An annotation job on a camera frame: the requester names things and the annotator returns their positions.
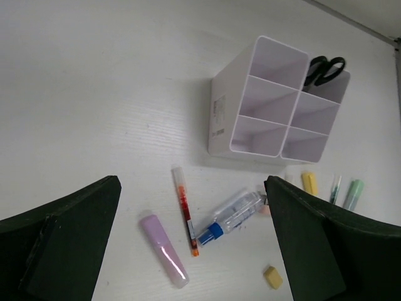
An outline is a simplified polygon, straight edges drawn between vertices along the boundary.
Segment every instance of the white table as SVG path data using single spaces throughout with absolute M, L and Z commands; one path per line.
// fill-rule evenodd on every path
M 357 212 L 401 224 L 393 49 L 303 1 L 13 0 L 0 4 L 0 28 L 0 218 L 109 174 L 122 183 L 96 301 L 291 300 L 269 218 L 191 257 L 170 174 L 184 168 L 195 225 L 236 189 L 284 174 L 206 151 L 210 79 L 261 34 L 344 56 L 352 74 L 321 163 L 287 171 L 315 171 L 325 199 L 333 172 L 361 178 Z M 146 209 L 190 275 L 182 290 L 138 230 Z M 278 291 L 262 277 L 269 264 L 284 278 Z

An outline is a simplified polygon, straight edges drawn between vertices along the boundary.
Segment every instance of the yellow highlighter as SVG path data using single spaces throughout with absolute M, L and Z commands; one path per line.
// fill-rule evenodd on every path
M 314 172 L 303 172 L 302 173 L 302 183 L 303 183 L 303 189 L 313 195 L 317 196 L 319 191 L 318 191 L 318 184 L 316 182 L 316 176 Z

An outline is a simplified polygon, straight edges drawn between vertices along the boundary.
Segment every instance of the teal pen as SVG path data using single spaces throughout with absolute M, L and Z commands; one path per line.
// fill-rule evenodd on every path
M 342 177 L 339 175 L 334 176 L 333 186 L 331 187 L 331 194 L 329 200 L 330 204 L 334 205 L 336 203 L 338 192 L 340 190 L 341 179 Z
M 353 211 L 355 206 L 357 205 L 358 199 L 361 196 L 363 187 L 365 184 L 361 180 L 354 180 L 350 185 L 350 189 L 348 190 L 348 194 L 346 196 L 344 202 L 344 209 Z

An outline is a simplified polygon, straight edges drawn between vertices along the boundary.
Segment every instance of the yellow block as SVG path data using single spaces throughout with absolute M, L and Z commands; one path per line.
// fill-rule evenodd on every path
M 318 184 L 316 182 L 316 176 L 313 172 L 303 172 L 302 173 L 302 183 L 303 189 L 313 196 L 317 196 L 318 192 Z
M 263 273 L 263 276 L 275 290 L 278 290 L 278 288 L 283 284 L 283 279 L 275 267 L 269 267 L 268 270 Z

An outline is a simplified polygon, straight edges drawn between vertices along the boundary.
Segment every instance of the purple marker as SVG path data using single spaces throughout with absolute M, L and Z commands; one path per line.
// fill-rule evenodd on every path
M 157 216 L 152 214 L 142 218 L 140 224 L 171 282 L 178 288 L 186 286 L 189 282 L 188 274 Z

